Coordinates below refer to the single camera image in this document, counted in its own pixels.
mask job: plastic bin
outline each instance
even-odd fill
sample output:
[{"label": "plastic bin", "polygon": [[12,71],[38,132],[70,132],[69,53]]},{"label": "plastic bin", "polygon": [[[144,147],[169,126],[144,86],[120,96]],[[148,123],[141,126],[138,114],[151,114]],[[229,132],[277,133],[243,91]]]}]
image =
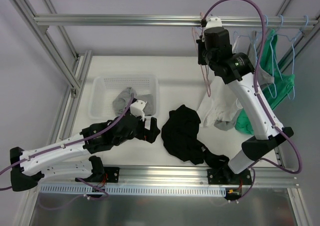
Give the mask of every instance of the plastic bin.
[{"label": "plastic bin", "polygon": [[152,116],[157,117],[159,112],[159,83],[154,75],[107,75],[96,77],[93,81],[89,99],[88,115],[93,120],[113,120],[116,117],[112,103],[127,87],[135,89],[137,95],[153,96]]}]

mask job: table surface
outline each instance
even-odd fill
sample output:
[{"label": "table surface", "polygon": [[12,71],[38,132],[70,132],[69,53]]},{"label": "table surface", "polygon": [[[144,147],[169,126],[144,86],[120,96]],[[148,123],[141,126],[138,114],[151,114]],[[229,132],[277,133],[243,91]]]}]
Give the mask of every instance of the table surface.
[{"label": "table surface", "polygon": [[[152,74],[158,78],[159,114],[157,123],[159,129],[169,119],[169,111],[175,110],[183,104],[197,110],[206,94],[203,76],[196,57],[94,56],[72,134],[80,132],[93,123],[102,121],[90,119],[88,115],[89,98],[94,79],[102,75],[119,74]],[[197,135],[197,139],[204,143],[213,154],[226,155],[230,159],[241,150],[242,142],[250,137],[250,135],[242,134],[234,128],[222,131],[213,125],[209,128],[200,128]],[[160,135],[153,144],[133,139],[96,155],[101,157],[104,164],[108,165],[194,166],[190,161],[183,162],[170,155],[163,146]],[[269,152],[265,158],[277,162],[274,151]],[[272,165],[261,161],[255,167],[272,167]]]}]

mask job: basket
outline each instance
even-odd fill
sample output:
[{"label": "basket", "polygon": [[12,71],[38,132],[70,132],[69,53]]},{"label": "basket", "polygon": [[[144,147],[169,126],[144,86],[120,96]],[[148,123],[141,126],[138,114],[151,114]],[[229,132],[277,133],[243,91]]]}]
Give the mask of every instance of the basket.
[{"label": "basket", "polygon": [[159,83],[154,75],[108,75],[96,77],[89,99],[88,115],[92,120],[113,120],[117,115],[113,101],[127,87],[135,89],[137,95],[153,96],[153,115],[159,112]]}]

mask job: laundry basket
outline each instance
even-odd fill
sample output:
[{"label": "laundry basket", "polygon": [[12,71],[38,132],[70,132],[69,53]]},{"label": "laundry basket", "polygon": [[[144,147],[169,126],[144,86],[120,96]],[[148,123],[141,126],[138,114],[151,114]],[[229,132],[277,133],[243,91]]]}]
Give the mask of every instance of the laundry basket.
[{"label": "laundry basket", "polygon": [[135,89],[137,95],[153,96],[153,114],[146,118],[157,117],[159,111],[159,83],[154,75],[107,75],[96,77],[93,81],[88,115],[93,120],[113,120],[117,115],[113,101],[127,87]]}]

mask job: robotic arm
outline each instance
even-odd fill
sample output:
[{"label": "robotic arm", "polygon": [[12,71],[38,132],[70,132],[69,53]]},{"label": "robotic arm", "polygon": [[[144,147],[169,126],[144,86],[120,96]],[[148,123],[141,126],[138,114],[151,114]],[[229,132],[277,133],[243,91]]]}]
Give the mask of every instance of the robotic arm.
[{"label": "robotic arm", "polygon": [[[241,145],[242,150],[223,169],[224,176],[232,177],[247,169],[286,139],[271,125],[254,89],[255,68],[244,53],[232,53],[229,32],[221,20],[209,17],[202,22],[203,35],[198,44],[198,64],[208,65],[216,76],[230,87],[243,106],[254,131],[254,136]],[[262,91],[258,92],[275,125],[291,137],[291,127],[284,127],[273,113]]]},{"label": "robotic arm", "polygon": [[87,182],[101,182],[105,171],[99,157],[91,156],[88,160],[81,162],[62,161],[108,151],[113,146],[119,146],[133,138],[152,144],[160,130],[157,127],[157,119],[154,117],[150,120],[150,129],[145,128],[144,106],[145,102],[136,100],[130,105],[130,112],[125,113],[110,130],[97,137],[91,136],[106,129],[117,120],[117,117],[107,122],[92,124],[70,138],[39,149],[12,148],[10,150],[11,164],[25,159],[11,170],[12,190],[16,192],[28,190],[35,187],[40,180],[44,181],[49,178],[61,179],[77,176],[86,178]]}]

